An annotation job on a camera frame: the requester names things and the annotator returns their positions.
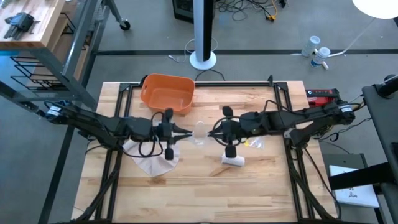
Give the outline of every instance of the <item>white lamp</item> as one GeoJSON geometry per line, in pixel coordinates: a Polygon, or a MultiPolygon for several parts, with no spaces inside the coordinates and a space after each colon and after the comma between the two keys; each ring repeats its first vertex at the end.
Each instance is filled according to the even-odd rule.
{"type": "Polygon", "coordinates": [[[195,51],[189,62],[197,70],[209,70],[217,62],[216,55],[211,51],[213,0],[193,0],[193,26],[195,51]]]}
{"type": "Polygon", "coordinates": [[[344,49],[344,51],[331,54],[329,57],[344,54],[366,32],[376,18],[392,19],[398,17],[398,0],[383,0],[381,2],[375,0],[353,0],[353,3],[361,12],[373,18],[362,32],[359,33],[359,35],[349,44],[349,46],[344,49]]]}

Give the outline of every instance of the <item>caster wheel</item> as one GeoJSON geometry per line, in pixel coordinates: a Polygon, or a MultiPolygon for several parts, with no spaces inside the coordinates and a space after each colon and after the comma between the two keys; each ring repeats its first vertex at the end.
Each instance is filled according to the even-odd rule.
{"type": "Polygon", "coordinates": [[[129,30],[130,27],[131,27],[129,21],[123,21],[123,22],[124,22],[124,24],[125,24],[126,26],[120,25],[120,29],[122,29],[122,30],[124,30],[124,31],[129,30]]]}

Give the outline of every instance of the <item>white lampshade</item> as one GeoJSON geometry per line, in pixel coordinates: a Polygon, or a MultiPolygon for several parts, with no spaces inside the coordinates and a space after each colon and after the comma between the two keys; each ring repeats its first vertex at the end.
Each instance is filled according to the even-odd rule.
{"type": "Polygon", "coordinates": [[[353,0],[363,13],[378,19],[398,17],[398,0],[353,0]]]}

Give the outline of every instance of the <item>white paper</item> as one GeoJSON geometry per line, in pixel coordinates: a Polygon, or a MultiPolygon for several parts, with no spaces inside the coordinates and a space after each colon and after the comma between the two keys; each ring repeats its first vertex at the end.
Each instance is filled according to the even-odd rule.
{"type": "MultiPolygon", "coordinates": [[[[166,142],[162,142],[161,144],[163,146],[163,149],[166,150],[167,146],[166,142]]],[[[145,142],[142,144],[141,152],[144,155],[147,155],[151,151],[151,149],[152,149],[152,142],[145,142]]],[[[178,160],[180,159],[180,148],[178,146],[178,143],[172,145],[172,149],[174,151],[174,158],[171,161],[164,159],[164,151],[163,154],[159,156],[148,157],[148,158],[132,157],[132,159],[137,164],[137,166],[139,166],[143,171],[145,171],[145,173],[147,173],[151,177],[156,177],[158,175],[162,175],[173,170],[174,167],[177,165],[178,160]]],[[[126,152],[133,156],[140,156],[138,152],[138,144],[126,150],[126,152]]],[[[158,154],[159,152],[160,152],[159,143],[156,143],[154,154],[158,154]]]]}
{"type": "MultiPolygon", "coordinates": [[[[330,166],[329,169],[331,176],[357,170],[340,166],[330,166]]],[[[379,208],[379,202],[377,201],[377,196],[374,193],[372,185],[350,187],[348,189],[334,190],[333,192],[335,193],[336,199],[339,203],[379,208]]]]}

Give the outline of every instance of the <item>wooden tabletop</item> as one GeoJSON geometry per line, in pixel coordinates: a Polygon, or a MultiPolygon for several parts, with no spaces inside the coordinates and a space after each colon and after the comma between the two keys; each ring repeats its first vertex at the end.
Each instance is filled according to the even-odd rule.
{"type": "Polygon", "coordinates": [[[0,49],[46,47],[64,4],[65,0],[14,0],[5,9],[0,8],[0,49]],[[26,12],[40,22],[32,29],[33,34],[27,32],[19,40],[5,39],[10,28],[5,18],[19,12],[26,12]]]}
{"type": "MultiPolygon", "coordinates": [[[[308,107],[302,82],[288,82],[294,110],[308,107]]],[[[113,116],[119,83],[103,84],[97,112],[113,116]]],[[[152,112],[133,91],[131,116],[150,118],[152,112]]],[[[197,88],[193,109],[186,116],[174,116],[180,127],[192,129],[198,121],[209,130],[223,117],[221,108],[230,105],[234,115],[260,111],[264,102],[274,100],[269,87],[197,88]]],[[[282,136],[264,136],[264,149],[240,145],[238,154],[246,158],[243,167],[221,164],[224,147],[209,139],[205,147],[180,142],[176,168],[159,177],[148,177],[134,161],[123,155],[114,209],[114,222],[294,222],[297,221],[282,136]]],[[[307,148],[327,181],[317,141],[307,148]]],[[[105,149],[86,155],[72,218],[78,217],[98,193],[103,172],[105,149]]],[[[317,172],[303,157],[310,189],[319,202],[335,216],[333,199],[317,172]]],[[[108,197],[104,202],[107,211],[108,197]]],[[[303,214],[306,215],[302,198],[303,214]]]]}

